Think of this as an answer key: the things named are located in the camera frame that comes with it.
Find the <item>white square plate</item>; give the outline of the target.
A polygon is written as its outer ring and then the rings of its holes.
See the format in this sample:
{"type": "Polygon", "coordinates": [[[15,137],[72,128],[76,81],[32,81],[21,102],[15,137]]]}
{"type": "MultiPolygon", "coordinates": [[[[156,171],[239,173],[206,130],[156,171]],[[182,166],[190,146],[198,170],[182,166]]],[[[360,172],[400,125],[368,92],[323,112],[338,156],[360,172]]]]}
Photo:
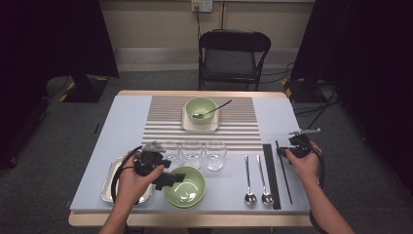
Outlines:
{"type": "Polygon", "coordinates": [[[186,106],[182,107],[181,126],[185,131],[190,132],[213,132],[219,127],[219,111],[216,111],[211,122],[205,125],[196,125],[187,116],[186,106]]]}
{"type": "MultiPolygon", "coordinates": [[[[103,187],[101,189],[101,198],[105,202],[110,202],[110,203],[113,202],[112,194],[111,194],[112,180],[113,180],[114,175],[116,174],[118,168],[121,166],[122,162],[123,162],[123,158],[120,157],[120,158],[115,159],[110,165],[110,168],[109,168],[108,173],[106,175],[106,179],[105,179],[103,187]]],[[[144,194],[139,198],[138,204],[145,203],[146,201],[148,201],[149,198],[152,195],[152,191],[153,191],[153,185],[150,184],[147,187],[144,194]]]]}

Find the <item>striped woven placemat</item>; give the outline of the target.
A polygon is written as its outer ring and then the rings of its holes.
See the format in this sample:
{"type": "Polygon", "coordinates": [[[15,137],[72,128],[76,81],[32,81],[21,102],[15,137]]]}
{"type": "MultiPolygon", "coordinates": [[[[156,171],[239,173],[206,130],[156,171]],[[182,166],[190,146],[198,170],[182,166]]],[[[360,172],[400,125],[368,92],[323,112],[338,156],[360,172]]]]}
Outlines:
{"type": "Polygon", "coordinates": [[[206,144],[210,140],[220,140],[229,151],[261,150],[262,140],[251,97],[211,97],[218,105],[232,100],[217,110],[219,127],[213,132],[190,132],[182,128],[182,107],[190,99],[191,97],[152,97],[142,142],[182,143],[197,140],[206,144]]]}

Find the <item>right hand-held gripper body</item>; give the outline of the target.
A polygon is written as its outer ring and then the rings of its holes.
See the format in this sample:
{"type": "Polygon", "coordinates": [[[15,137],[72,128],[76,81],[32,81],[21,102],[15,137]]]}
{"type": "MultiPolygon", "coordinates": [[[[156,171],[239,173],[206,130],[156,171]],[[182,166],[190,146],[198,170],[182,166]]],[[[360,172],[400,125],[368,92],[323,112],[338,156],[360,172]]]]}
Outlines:
{"type": "Polygon", "coordinates": [[[318,157],[321,156],[319,150],[315,149],[308,138],[308,134],[319,133],[320,129],[316,130],[299,130],[291,133],[291,137],[288,139],[291,147],[287,150],[296,158],[304,158],[311,152],[315,153],[318,157]]]}

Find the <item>person's right hand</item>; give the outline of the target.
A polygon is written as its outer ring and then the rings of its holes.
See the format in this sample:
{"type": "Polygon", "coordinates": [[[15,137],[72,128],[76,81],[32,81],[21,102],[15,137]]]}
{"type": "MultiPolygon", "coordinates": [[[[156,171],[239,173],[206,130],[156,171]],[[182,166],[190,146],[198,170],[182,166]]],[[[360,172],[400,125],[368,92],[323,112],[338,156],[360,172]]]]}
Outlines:
{"type": "Polygon", "coordinates": [[[286,154],[303,186],[316,186],[318,184],[319,157],[313,152],[301,159],[296,158],[288,150],[286,154]]]}

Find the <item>black stand base striped tape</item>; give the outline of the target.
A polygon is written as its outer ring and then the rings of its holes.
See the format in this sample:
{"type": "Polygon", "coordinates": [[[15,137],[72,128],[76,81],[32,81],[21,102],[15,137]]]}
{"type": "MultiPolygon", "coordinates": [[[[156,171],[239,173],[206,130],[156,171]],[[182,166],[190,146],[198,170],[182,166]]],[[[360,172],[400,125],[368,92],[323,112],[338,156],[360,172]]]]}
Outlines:
{"type": "Polygon", "coordinates": [[[106,78],[79,75],[73,77],[65,93],[59,99],[61,102],[97,103],[108,83],[106,78]]]}
{"type": "Polygon", "coordinates": [[[310,84],[304,79],[282,80],[286,96],[294,103],[326,102],[318,84],[310,84]]]}

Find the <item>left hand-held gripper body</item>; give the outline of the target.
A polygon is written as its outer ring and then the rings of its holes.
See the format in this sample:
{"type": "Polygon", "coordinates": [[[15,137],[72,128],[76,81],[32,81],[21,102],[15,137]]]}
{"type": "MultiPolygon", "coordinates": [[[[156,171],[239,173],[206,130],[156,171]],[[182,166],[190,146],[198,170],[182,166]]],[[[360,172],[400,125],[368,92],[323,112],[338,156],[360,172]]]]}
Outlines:
{"type": "Polygon", "coordinates": [[[140,176],[147,176],[160,165],[168,169],[171,161],[164,158],[165,152],[166,150],[157,141],[145,144],[140,149],[139,158],[134,162],[135,172],[140,176]]]}

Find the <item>white wall outlet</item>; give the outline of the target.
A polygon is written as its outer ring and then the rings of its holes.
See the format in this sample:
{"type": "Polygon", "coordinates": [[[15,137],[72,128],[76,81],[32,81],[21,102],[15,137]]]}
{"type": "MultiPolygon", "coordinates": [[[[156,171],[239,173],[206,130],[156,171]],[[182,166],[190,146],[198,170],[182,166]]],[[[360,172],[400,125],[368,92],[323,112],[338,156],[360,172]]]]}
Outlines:
{"type": "Polygon", "coordinates": [[[191,11],[194,13],[211,13],[212,10],[212,0],[191,0],[191,11]]]}

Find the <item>light blue table mat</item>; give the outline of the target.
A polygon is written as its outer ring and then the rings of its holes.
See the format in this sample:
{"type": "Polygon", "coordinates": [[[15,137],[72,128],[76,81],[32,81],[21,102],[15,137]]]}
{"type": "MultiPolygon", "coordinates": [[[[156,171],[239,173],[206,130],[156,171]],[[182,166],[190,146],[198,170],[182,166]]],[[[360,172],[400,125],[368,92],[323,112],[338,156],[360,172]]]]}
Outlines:
{"type": "MultiPolygon", "coordinates": [[[[117,96],[109,110],[91,160],[86,168],[74,201],[70,207],[75,213],[108,212],[113,204],[101,198],[106,175],[111,163],[128,151],[145,144],[143,132],[149,113],[152,97],[171,96],[117,96]]],[[[201,170],[206,178],[206,193],[201,203],[191,209],[194,213],[213,214],[248,214],[248,213],[305,213],[309,209],[302,185],[293,169],[283,160],[289,184],[292,202],[289,202],[282,176],[280,159],[273,153],[281,209],[274,210],[262,200],[263,187],[256,156],[261,157],[267,190],[270,191],[267,176],[263,144],[270,143],[272,148],[287,145],[292,132],[297,131],[298,124],[292,106],[285,97],[252,97],[259,133],[262,140],[260,151],[227,151],[222,169],[213,172],[207,167],[201,170]],[[247,192],[244,156],[248,156],[251,190],[256,196],[255,205],[248,205],[244,200],[247,192]]]]}

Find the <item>slim black chopstick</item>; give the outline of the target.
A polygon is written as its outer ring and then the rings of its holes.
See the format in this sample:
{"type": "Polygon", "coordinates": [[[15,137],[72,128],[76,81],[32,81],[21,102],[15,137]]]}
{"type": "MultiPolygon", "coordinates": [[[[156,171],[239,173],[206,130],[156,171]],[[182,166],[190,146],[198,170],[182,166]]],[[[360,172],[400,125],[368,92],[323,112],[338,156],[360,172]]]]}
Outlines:
{"type": "MultiPolygon", "coordinates": [[[[283,147],[279,145],[278,141],[276,141],[276,151],[277,151],[277,148],[280,148],[281,150],[283,149],[283,147]]],[[[289,184],[288,184],[288,180],[287,180],[287,176],[286,176],[286,172],[285,172],[285,168],[284,168],[284,163],[283,163],[283,160],[285,158],[283,156],[281,156],[281,157],[278,156],[278,157],[280,159],[280,164],[281,164],[281,167],[282,167],[282,176],[283,176],[283,180],[284,180],[284,184],[285,184],[285,190],[287,192],[289,202],[292,202],[291,193],[290,193],[290,189],[289,189],[289,184]]]]}

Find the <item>silver metal spoon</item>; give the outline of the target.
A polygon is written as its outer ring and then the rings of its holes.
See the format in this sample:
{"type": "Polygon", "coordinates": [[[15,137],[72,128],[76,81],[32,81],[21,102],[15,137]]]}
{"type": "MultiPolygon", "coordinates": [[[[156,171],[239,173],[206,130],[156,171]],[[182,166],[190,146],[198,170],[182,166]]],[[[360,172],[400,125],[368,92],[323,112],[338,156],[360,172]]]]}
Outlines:
{"type": "Polygon", "coordinates": [[[255,205],[257,202],[256,196],[253,194],[251,190],[250,184],[250,176],[249,176],[249,163],[248,163],[248,156],[244,156],[244,164],[245,164],[245,173],[246,173],[246,182],[247,182],[247,192],[244,195],[244,200],[248,205],[255,205]]]}
{"type": "Polygon", "coordinates": [[[257,160],[258,169],[259,169],[261,182],[262,182],[262,187],[263,187],[263,193],[262,193],[262,196],[261,196],[261,200],[265,205],[271,206],[271,205],[274,204],[274,199],[272,197],[272,194],[267,190],[266,181],[265,181],[263,168],[262,168],[262,163],[261,163],[261,157],[259,155],[257,155],[256,160],[257,160]]]}
{"type": "Polygon", "coordinates": [[[207,112],[207,113],[194,113],[194,114],[192,115],[192,117],[193,117],[193,118],[197,118],[197,119],[203,119],[203,118],[204,118],[206,115],[208,115],[209,113],[212,113],[212,112],[218,110],[219,108],[221,108],[221,107],[229,104],[230,102],[232,102],[231,99],[228,100],[227,102],[219,105],[218,107],[215,107],[214,109],[212,109],[211,111],[209,111],[209,112],[207,112]]]}

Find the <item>black folding chair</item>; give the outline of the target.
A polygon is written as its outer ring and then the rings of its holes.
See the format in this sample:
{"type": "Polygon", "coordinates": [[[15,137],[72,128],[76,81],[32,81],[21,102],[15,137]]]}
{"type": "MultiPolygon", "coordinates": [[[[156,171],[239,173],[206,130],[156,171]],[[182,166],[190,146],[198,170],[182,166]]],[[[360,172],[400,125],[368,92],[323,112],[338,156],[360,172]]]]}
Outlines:
{"type": "Polygon", "coordinates": [[[270,38],[258,31],[213,29],[199,39],[199,89],[205,81],[253,84],[257,91],[270,38]]]}

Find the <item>black curtain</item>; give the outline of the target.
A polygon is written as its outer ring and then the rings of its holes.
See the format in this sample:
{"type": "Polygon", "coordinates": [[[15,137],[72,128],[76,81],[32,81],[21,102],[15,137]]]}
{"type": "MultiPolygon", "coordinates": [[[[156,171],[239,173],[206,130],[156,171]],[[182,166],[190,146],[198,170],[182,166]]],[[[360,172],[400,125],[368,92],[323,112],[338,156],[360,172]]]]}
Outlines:
{"type": "Polygon", "coordinates": [[[86,75],[118,75],[99,0],[0,0],[1,98],[86,75]]]}
{"type": "Polygon", "coordinates": [[[291,78],[333,82],[413,194],[413,0],[315,0],[291,78]]]}

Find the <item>light wooden table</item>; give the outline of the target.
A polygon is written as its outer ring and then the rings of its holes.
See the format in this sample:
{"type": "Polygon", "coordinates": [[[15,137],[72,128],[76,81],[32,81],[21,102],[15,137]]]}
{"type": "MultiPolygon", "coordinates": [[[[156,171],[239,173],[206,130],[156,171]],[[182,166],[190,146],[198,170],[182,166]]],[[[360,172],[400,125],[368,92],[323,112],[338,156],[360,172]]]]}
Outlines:
{"type": "MultiPolygon", "coordinates": [[[[197,96],[195,91],[121,91],[117,96],[197,96]]],[[[280,92],[217,92],[208,91],[211,97],[240,97],[240,98],[287,98],[280,92]]],[[[78,227],[100,226],[107,219],[108,212],[75,213],[71,211],[69,223],[78,227]]],[[[309,210],[305,213],[248,213],[248,214],[213,214],[194,213],[191,209],[181,210],[172,206],[161,191],[155,191],[145,203],[135,206],[128,219],[130,226],[144,227],[291,227],[310,225],[309,210]]]]}

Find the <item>clear drinking glass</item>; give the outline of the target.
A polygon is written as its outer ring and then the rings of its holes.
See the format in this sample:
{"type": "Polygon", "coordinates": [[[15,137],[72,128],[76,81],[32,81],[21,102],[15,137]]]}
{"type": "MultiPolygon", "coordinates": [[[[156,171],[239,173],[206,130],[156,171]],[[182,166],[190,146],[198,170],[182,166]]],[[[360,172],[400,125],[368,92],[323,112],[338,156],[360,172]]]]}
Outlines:
{"type": "Polygon", "coordinates": [[[163,159],[170,161],[170,165],[167,168],[167,171],[171,172],[172,170],[178,168],[181,164],[179,147],[173,141],[165,141],[162,142],[161,145],[165,149],[165,152],[163,153],[163,159]]]}
{"type": "Polygon", "coordinates": [[[211,140],[205,145],[205,164],[211,171],[219,171],[225,162],[227,146],[219,140],[211,140]]]}
{"type": "Polygon", "coordinates": [[[183,165],[199,169],[203,162],[203,146],[199,141],[187,140],[181,144],[183,165]]]}

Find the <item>row of black chopsticks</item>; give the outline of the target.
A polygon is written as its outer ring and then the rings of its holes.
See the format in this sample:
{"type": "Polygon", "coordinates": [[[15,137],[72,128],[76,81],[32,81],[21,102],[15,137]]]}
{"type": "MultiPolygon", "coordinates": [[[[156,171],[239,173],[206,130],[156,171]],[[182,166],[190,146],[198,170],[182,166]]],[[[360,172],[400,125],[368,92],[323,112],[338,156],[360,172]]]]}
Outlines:
{"type": "Polygon", "coordinates": [[[280,210],[282,207],[281,207],[281,201],[280,201],[280,195],[279,195],[279,188],[278,188],[278,182],[277,182],[277,175],[276,175],[276,168],[275,168],[275,163],[274,163],[272,145],[270,143],[264,143],[263,152],[264,152],[267,176],[268,176],[269,185],[270,185],[270,191],[272,194],[272,198],[274,200],[273,209],[280,210]]]}

